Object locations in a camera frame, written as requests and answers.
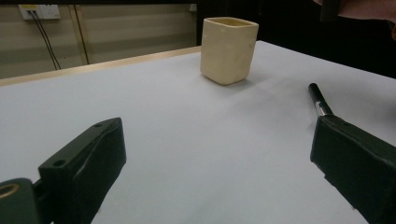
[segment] wire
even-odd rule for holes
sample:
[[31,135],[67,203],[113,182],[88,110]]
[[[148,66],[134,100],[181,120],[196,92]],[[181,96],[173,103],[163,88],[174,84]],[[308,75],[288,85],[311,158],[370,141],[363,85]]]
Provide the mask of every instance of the wire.
[[47,50],[49,51],[49,56],[52,59],[53,66],[55,67],[55,70],[58,70],[58,67],[59,67],[59,69],[62,69],[61,66],[59,65],[58,60],[55,57],[55,54],[53,53],[52,45],[50,44],[50,39],[47,36],[47,33],[44,30],[43,24],[41,23],[40,19],[38,18],[37,13],[35,11],[30,11],[30,10],[28,11],[28,13],[32,16],[33,20],[35,21],[35,24],[37,25],[38,30],[40,31],[41,35],[44,38],[44,42],[46,42]]

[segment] cup rim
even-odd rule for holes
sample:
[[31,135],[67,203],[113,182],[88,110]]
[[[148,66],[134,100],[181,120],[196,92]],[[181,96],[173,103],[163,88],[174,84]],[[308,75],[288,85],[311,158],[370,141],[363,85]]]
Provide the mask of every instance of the cup rim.
[[[230,25],[220,21],[237,21],[243,23],[242,25]],[[234,17],[212,17],[212,18],[205,18],[204,21],[208,21],[215,24],[220,24],[228,27],[238,28],[238,27],[249,27],[249,26],[258,26],[259,24],[254,21],[245,21],[242,19],[234,18]]]

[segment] wall socket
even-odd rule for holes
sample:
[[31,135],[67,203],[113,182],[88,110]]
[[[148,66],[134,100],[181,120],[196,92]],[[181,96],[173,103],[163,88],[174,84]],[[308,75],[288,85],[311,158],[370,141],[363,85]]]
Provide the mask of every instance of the wall socket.
[[61,18],[58,5],[19,5],[22,17],[26,21],[31,21],[33,17],[28,11],[35,11],[41,20],[57,20]]

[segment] bolt hole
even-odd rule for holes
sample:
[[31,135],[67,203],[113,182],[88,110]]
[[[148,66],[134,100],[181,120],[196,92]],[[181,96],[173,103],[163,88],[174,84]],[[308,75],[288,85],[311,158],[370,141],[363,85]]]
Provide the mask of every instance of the bolt hole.
[[66,161],[64,160],[60,160],[60,161],[56,161],[55,163],[53,163],[53,166],[62,166]]
[[18,184],[8,184],[0,187],[0,199],[6,198],[9,195],[17,192],[20,186]]

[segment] pen holder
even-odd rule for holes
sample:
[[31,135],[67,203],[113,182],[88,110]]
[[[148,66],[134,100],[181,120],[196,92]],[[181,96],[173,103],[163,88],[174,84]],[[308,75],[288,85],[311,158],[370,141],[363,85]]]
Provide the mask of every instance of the pen holder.
[[201,73],[220,85],[231,85],[248,76],[259,24],[237,18],[204,20]]

